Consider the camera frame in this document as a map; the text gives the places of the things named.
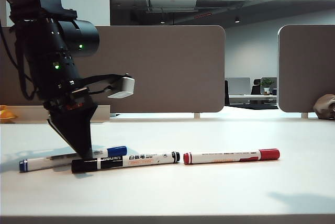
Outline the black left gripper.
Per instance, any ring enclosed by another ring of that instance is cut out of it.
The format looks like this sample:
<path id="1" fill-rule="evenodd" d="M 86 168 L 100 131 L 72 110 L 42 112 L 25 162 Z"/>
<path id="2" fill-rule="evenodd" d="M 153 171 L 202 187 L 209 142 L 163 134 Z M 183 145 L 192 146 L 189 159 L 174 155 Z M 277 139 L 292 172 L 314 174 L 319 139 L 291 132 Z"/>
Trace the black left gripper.
<path id="1" fill-rule="evenodd" d="M 97 106 L 88 87 L 43 90 L 43 107 L 50 115 L 48 124 L 83 159 L 93 157 L 90 123 Z"/>

